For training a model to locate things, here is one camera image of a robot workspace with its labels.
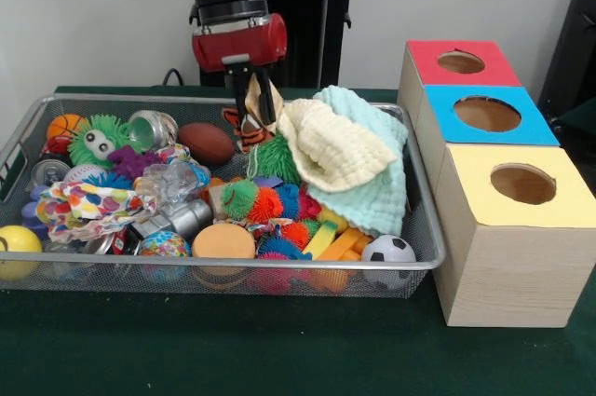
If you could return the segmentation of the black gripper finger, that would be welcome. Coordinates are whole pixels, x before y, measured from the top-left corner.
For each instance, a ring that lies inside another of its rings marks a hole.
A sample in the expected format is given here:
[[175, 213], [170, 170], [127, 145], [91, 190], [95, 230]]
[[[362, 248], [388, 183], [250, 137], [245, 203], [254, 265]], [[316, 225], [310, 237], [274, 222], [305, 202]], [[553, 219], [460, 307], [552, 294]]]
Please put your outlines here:
[[256, 68], [254, 74], [260, 90], [257, 98], [259, 120], [275, 122], [276, 110], [268, 72], [265, 68]]
[[225, 70], [225, 85], [232, 90], [236, 102], [238, 122], [242, 123], [246, 115], [247, 65], [228, 65]]

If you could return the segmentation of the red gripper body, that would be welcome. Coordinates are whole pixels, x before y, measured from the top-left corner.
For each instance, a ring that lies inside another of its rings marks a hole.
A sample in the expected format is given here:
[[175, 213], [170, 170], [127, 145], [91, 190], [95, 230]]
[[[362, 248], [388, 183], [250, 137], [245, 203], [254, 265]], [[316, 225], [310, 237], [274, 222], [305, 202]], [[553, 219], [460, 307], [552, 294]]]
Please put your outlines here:
[[287, 47], [285, 21], [278, 13], [200, 26], [192, 35], [196, 60], [207, 73], [243, 62], [255, 66], [275, 63], [286, 55]]

